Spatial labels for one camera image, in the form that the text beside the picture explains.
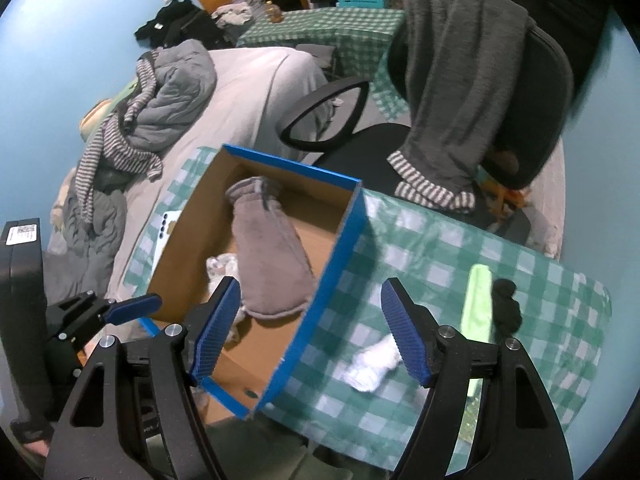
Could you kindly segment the person's left hand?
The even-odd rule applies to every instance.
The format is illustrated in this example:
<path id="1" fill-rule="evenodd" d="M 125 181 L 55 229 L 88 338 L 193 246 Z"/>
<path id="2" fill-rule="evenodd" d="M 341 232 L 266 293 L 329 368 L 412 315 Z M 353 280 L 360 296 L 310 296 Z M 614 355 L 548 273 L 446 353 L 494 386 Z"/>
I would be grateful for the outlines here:
<path id="1" fill-rule="evenodd" d="M 49 440 L 38 440 L 24 443 L 22 448 L 33 456 L 47 458 L 50 452 L 50 444 Z"/>

